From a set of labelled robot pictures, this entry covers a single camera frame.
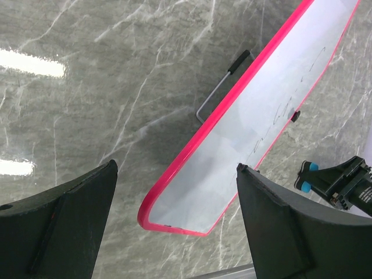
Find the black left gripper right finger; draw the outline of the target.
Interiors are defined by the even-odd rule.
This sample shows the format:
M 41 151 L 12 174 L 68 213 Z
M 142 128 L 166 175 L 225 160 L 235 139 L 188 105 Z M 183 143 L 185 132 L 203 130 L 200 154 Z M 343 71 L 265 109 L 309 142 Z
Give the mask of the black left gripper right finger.
M 329 208 L 247 165 L 237 189 L 257 278 L 370 278 L 371 219 Z

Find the pink framed whiteboard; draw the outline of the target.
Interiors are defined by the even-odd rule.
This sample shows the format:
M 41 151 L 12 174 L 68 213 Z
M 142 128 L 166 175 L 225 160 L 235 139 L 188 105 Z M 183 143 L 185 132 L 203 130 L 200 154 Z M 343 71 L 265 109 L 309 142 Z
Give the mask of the pink framed whiteboard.
M 208 235 L 330 64 L 358 1 L 303 1 L 172 161 L 137 215 L 150 231 Z

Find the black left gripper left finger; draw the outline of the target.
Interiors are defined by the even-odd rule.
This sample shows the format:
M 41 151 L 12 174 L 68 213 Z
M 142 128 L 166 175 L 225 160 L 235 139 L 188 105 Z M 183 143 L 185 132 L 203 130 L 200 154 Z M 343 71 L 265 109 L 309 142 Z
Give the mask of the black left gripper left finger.
M 114 160 L 1 205 L 1 278 L 91 278 L 117 183 Z

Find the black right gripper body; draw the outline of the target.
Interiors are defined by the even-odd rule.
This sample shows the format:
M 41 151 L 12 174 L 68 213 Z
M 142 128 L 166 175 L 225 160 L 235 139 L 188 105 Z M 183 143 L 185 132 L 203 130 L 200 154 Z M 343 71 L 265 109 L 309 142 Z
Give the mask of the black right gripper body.
M 371 166 L 358 156 L 313 172 L 311 190 L 335 209 L 371 216 Z

